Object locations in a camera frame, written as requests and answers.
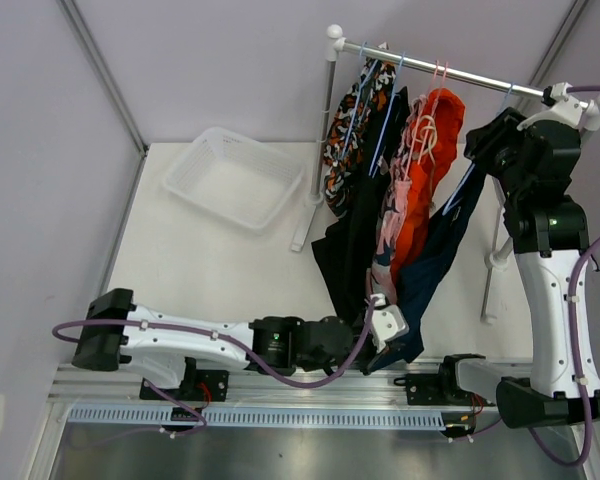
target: garment rack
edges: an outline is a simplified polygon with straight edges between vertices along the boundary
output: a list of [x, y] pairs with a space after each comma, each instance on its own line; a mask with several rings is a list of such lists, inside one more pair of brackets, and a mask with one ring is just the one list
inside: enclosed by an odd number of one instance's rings
[[[309, 233], [309, 229], [313, 221], [313, 216], [318, 206], [320, 206], [324, 200], [324, 195], [322, 193], [322, 152], [327, 141], [327, 129], [329, 127], [329, 112], [331, 110], [331, 96], [333, 93], [336, 61], [338, 60], [338, 54], [340, 52], [353, 53], [355, 55], [361, 55], [366, 58], [373, 58], [375, 60], [380, 60], [382, 62], [388, 62], [395, 65], [399, 65], [402, 62], [403, 67], [419, 70], [421, 72], [438, 72], [440, 74], [446, 72], [447, 79], [458, 80], [463, 83], [477, 85], [479, 87], [488, 88], [498, 92], [510, 92], [511, 95], [519, 97], [539, 100], [542, 99], [544, 94], [543, 90], [535, 87], [517, 85], [515, 83], [485, 77], [484, 75], [477, 75], [475, 73], [465, 72], [455, 68], [445, 68], [443, 66], [436, 65], [435, 63], [403, 56], [400, 53], [392, 52], [390, 50], [358, 45], [357, 43], [351, 42], [344, 37], [342, 28], [339, 25], [331, 25], [329, 28], [327, 28], [327, 38], [327, 49], [325, 52], [327, 63], [324, 97], [322, 110], [320, 111], [320, 129], [317, 140], [318, 153], [313, 167], [313, 174], [311, 176], [311, 188], [304, 200], [305, 208], [291, 242], [291, 250], [295, 252], [301, 251], [304, 247], [307, 234]], [[589, 108], [589, 102], [580, 102], [580, 106], [582, 107], [583, 111], [586, 112]]]

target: white plastic basket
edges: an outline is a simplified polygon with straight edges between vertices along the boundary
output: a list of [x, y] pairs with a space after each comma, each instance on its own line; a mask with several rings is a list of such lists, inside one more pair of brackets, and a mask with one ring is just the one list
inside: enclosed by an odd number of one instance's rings
[[193, 205], [262, 233], [302, 174], [302, 163], [289, 155], [214, 127], [176, 158], [164, 186]]

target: table surface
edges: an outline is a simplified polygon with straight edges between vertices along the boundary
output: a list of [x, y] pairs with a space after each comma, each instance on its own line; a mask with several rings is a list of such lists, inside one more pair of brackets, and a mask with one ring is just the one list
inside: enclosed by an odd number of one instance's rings
[[[255, 235], [196, 209], [162, 185], [187, 144], [151, 145], [109, 282], [134, 290], [136, 303], [171, 315], [215, 322], [252, 321], [267, 315], [320, 320], [333, 305], [313, 259], [310, 242], [324, 236], [335, 217], [326, 205], [314, 217], [301, 253], [289, 245], [309, 188], [315, 143], [272, 143], [306, 162], [305, 177], [264, 235]], [[448, 198], [469, 166], [459, 158], [440, 183], [434, 202]], [[493, 360], [532, 357], [531, 320], [515, 262], [502, 276], [493, 325], [480, 321], [498, 203], [492, 182], [471, 218], [453, 267], [438, 286], [422, 320], [420, 360], [481, 353]]]

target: purple cable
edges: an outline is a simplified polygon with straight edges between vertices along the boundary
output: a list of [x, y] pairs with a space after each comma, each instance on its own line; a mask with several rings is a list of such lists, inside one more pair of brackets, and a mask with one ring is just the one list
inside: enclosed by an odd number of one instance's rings
[[[600, 88], [600, 87], [574, 87], [579, 89], [584, 88]], [[600, 248], [600, 237], [591, 244], [591, 246], [584, 252], [578, 261], [573, 267], [573, 271], [571, 272], [571, 277], [569, 278], [569, 288], [567, 290], [568, 295], [570, 297], [576, 294], [576, 290], [578, 288], [578, 280], [580, 278], [580, 273], [582, 269], [587, 264], [589, 259], [595, 252]], [[576, 304], [574, 302], [569, 302], [569, 336], [571, 337], [571, 351], [573, 352], [573, 367], [576, 371], [577, 378], [583, 378], [584, 368], [582, 366], [582, 352], [580, 352], [580, 342], [578, 339], [578, 313], [576, 309]], [[584, 462], [589, 457], [589, 452], [591, 451], [591, 443], [593, 440], [593, 417], [591, 414], [591, 404], [589, 403], [589, 393], [587, 392], [587, 388], [584, 385], [578, 384], [578, 392], [580, 393], [580, 397], [582, 398], [582, 404], [584, 407], [584, 441], [582, 442], [582, 452], [578, 458], [571, 462], [567, 462], [560, 457], [558, 457], [555, 453], [553, 453], [549, 448], [544, 444], [544, 442], [540, 439], [538, 433], [530, 428], [529, 431], [533, 436], [534, 440], [538, 443], [542, 451], [549, 457], [551, 460], [556, 462], [558, 465], [562, 465], [563, 467], [580, 467], [584, 464]]]
[[567, 93], [578, 92], [600, 92], [600, 85], [582, 85], [580, 87], [567, 88]]
[[[319, 388], [319, 387], [328, 385], [329, 383], [333, 382], [336, 378], [340, 377], [347, 370], [347, 368], [349, 368], [351, 366], [353, 361], [358, 356], [358, 353], [360, 353], [360, 350], [362, 350], [364, 342], [367, 339], [367, 337], [369, 336], [369, 332], [371, 331], [371, 316], [373, 315], [373, 309], [375, 307], [375, 304], [376, 304], [376, 299], [372, 298], [371, 301], [369, 302], [369, 306], [367, 307], [367, 311], [365, 313], [364, 327], [362, 328], [362, 332], [360, 333], [360, 338], [358, 338], [358, 341], [356, 342], [355, 346], [353, 347], [353, 350], [351, 350], [351, 353], [349, 354], [347, 359], [344, 361], [344, 363], [342, 365], [340, 365], [340, 367], [332, 375], [329, 375], [328, 377], [325, 377], [322, 380], [318, 380], [316, 382], [303, 383], [303, 382], [297, 382], [295, 380], [291, 380], [290, 378], [283, 377], [278, 372], [276, 372], [273, 368], [271, 368], [269, 365], [267, 365], [267, 363], [262, 358], [260, 358], [260, 356], [257, 353], [255, 353], [253, 350], [251, 350], [248, 346], [246, 346], [241, 341], [236, 340], [232, 336], [225, 335], [223, 333], [218, 334], [218, 338], [220, 340], [224, 340], [225, 342], [232, 343], [233, 345], [244, 350], [245, 353], [249, 357], [251, 357], [251, 359], [254, 362], [256, 362], [266, 373], [271, 375], [273, 378], [275, 378], [279, 382], [284, 383], [285, 385], [289, 385], [290, 387], [295, 387], [295, 388]], [[66, 322], [66, 323], [61, 323], [59, 325], [56, 325], [55, 327], [53, 327], [53, 330], [51, 331], [51, 333], [54, 337], [59, 338], [60, 340], [64, 340], [65, 342], [77, 343], [78, 342], [77, 338], [67, 337], [66, 335], [61, 334], [60, 330], [64, 330], [65, 328], [71, 328], [71, 327], [101, 327], [101, 326], [123, 326], [123, 327], [140, 328], [142, 326], [142, 324], [141, 324], [141, 322], [139, 322], [137, 320], [100, 320], [100, 319], [79, 320], [79, 321], [75, 321], [75, 322]], [[213, 332], [211, 330], [207, 330], [204, 328], [197, 328], [197, 327], [188, 327], [185, 325], [175, 325], [172, 323], [150, 323], [148, 328], [172, 330], [172, 331], [177, 331], [177, 332], [195, 333], [197, 335], [204, 335], [206, 337], [211, 337], [213, 335]], [[152, 386], [152, 384], [149, 384], [149, 387], [152, 390], [154, 390], [158, 395], [160, 395], [162, 398], [164, 398], [165, 400], [169, 400], [170, 402], [175, 403], [176, 405], [180, 406], [181, 408], [185, 408], [188, 410], [188, 407], [182, 406], [184, 404], [180, 404], [177, 400], [172, 399], [167, 394], [165, 394], [161, 390], [157, 389], [155, 386]]]

